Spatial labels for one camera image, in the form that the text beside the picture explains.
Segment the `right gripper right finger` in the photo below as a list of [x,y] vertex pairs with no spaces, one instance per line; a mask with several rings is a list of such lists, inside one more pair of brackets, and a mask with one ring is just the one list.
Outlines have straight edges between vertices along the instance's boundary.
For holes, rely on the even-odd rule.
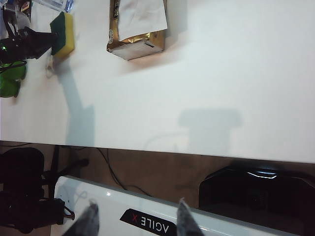
[[193,218],[189,206],[181,198],[177,209],[177,235],[178,236],[203,236],[200,227]]

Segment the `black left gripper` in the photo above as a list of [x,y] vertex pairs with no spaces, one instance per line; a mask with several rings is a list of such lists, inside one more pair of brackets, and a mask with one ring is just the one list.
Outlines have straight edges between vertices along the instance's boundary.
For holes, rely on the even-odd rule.
[[56,41],[57,33],[36,32],[29,27],[24,27],[13,32],[9,26],[8,29],[7,56],[9,60],[39,59],[43,54],[49,51],[52,46],[31,48],[31,38],[37,41]]

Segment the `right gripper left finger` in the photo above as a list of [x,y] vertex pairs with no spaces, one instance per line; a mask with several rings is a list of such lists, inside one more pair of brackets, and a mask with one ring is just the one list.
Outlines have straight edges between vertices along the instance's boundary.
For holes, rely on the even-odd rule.
[[63,236],[97,236],[99,233],[99,209],[90,204]]

